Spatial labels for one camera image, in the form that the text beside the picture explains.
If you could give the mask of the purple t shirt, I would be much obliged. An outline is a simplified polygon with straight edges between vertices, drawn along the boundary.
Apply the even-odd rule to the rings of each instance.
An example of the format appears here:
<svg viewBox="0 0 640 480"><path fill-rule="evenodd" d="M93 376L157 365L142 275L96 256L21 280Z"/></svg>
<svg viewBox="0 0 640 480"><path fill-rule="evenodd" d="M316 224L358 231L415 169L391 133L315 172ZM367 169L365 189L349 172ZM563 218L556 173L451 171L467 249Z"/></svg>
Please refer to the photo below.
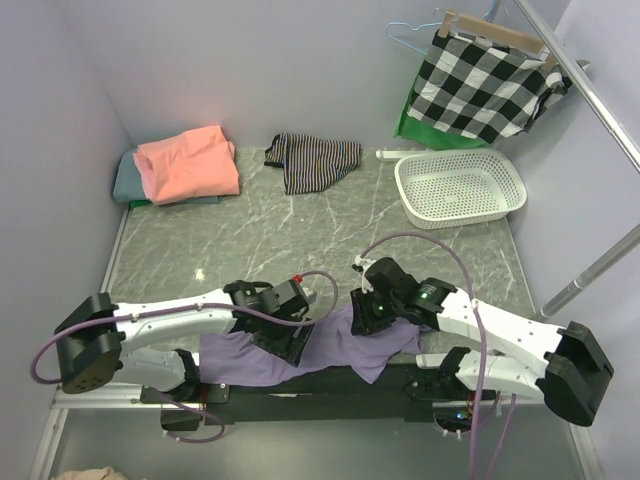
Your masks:
<svg viewBox="0 0 640 480"><path fill-rule="evenodd" d="M248 333L206 334L200 339L201 381L243 387L276 386L330 367L349 367L374 383L392 356L422 352L421 329L399 318L370 336L351 333L353 309L345 306L313 326L299 365L294 367L251 342Z"/></svg>

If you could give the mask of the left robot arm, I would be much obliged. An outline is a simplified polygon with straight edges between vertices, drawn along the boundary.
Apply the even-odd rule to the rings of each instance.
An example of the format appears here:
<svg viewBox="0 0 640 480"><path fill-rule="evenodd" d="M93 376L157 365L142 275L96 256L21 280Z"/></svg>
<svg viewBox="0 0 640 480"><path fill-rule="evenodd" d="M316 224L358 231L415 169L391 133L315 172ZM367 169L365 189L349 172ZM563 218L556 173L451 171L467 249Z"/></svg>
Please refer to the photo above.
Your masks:
<svg viewBox="0 0 640 480"><path fill-rule="evenodd" d="M199 296L145 304L89 296L55 330L62 390L84 394L116 381L186 399L200 384L193 353L153 347L203 334L247 333L259 348L296 366L313 329L306 314L315 300L295 279L278 285L238 280Z"/></svg>

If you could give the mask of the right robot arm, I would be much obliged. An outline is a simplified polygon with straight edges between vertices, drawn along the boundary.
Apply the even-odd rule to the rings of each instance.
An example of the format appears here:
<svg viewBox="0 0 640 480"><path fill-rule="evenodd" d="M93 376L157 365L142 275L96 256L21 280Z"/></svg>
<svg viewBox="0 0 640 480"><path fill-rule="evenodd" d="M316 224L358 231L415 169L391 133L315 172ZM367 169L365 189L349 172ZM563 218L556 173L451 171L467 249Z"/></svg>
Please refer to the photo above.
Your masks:
<svg viewBox="0 0 640 480"><path fill-rule="evenodd" d="M417 281L390 257L356 258L353 269L363 285L351 291L352 332L366 336L404 319L418 327L485 342L482 355L454 347L435 364L421 354L421 368L469 390L486 390L541 400L563 420L582 427L594 423L614 368L593 332L570 322L561 327L539 323L473 300L436 278Z"/></svg>

